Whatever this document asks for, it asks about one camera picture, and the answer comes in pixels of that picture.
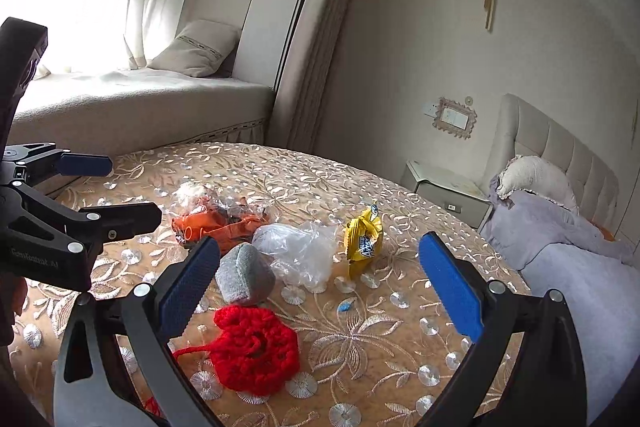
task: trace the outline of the embroidered bedspread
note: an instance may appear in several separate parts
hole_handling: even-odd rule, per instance
[[[117,158],[109,178],[76,182],[59,197],[73,208],[153,201],[162,225],[148,235],[106,245],[92,272],[97,299],[126,295],[153,282],[185,258],[175,242],[171,212],[180,184],[195,181],[223,196],[270,201],[281,222],[319,219],[345,224],[378,201],[385,232],[382,254],[359,280],[332,277],[324,291],[278,282],[267,306],[297,331],[301,372],[273,396],[224,389],[203,353],[180,357],[194,388],[228,426],[412,426],[434,402],[460,365],[469,340],[453,327],[417,260],[420,237],[436,231],[455,256],[472,261],[485,279],[528,293],[522,279],[474,230],[404,188],[350,166],[302,153],[255,145],[203,143],[161,148]],[[339,246],[334,261],[344,262]],[[66,321],[78,293],[29,281],[22,316],[10,348],[20,386],[51,420],[52,375]],[[172,349],[209,343],[219,331],[213,312],[225,305],[213,281],[184,334]],[[145,380],[126,337],[122,356],[141,399]],[[519,339],[479,412],[500,398]]]

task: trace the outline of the beige cushion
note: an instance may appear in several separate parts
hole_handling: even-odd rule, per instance
[[[234,26],[211,21],[194,21],[185,27],[149,64],[153,70],[202,78],[214,74],[240,39]]]
[[[558,167],[538,156],[516,156],[499,175],[496,190],[502,200],[515,190],[533,192],[578,214],[569,179]]]
[[[264,123],[273,98],[268,87],[234,78],[190,78],[146,68],[99,76],[52,74],[29,85],[9,143],[52,141],[78,153],[115,156],[202,135],[220,141],[218,131]]]

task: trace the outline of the orange plastic bag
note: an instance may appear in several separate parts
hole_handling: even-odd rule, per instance
[[[199,212],[174,217],[171,222],[178,243],[190,248],[205,235],[213,237],[220,247],[221,255],[240,243],[250,243],[254,232],[271,222],[263,207],[249,206],[244,198],[238,205],[226,208],[209,196],[198,199]]]

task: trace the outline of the red yarn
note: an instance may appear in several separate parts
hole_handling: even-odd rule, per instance
[[[271,310],[228,306],[213,321],[222,334],[210,344],[209,358],[225,387],[267,396],[300,370],[298,336]]]

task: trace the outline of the bed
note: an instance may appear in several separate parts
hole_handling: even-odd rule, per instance
[[[611,169],[554,120],[524,100],[506,94],[481,184],[490,199],[492,193],[495,195],[496,174],[515,155],[540,156],[558,166],[569,179],[580,215],[602,227],[612,223],[618,181]],[[533,295],[544,295],[551,288],[562,291],[574,318],[584,360],[588,422],[612,425],[613,415],[626,407],[622,403],[638,392],[635,387],[640,373],[638,259],[630,251],[626,257],[623,253],[618,256],[623,247],[615,243],[606,244],[596,238],[583,244],[569,240],[566,235],[558,238],[536,229],[546,227],[549,220],[556,218],[525,219],[523,205],[532,201],[527,198],[537,200],[533,202],[541,208],[548,204],[548,214],[557,212],[560,216],[563,209],[556,210],[553,203],[518,192],[517,198],[516,194],[512,196],[514,203],[508,205],[508,211],[497,197],[493,198],[494,213],[481,235],[507,264],[520,271]],[[585,219],[577,219],[580,222],[576,220],[576,225],[593,229],[584,228],[587,233],[594,236],[598,233]],[[518,244],[524,241],[523,235],[528,243]],[[536,241],[537,248],[527,246]]]

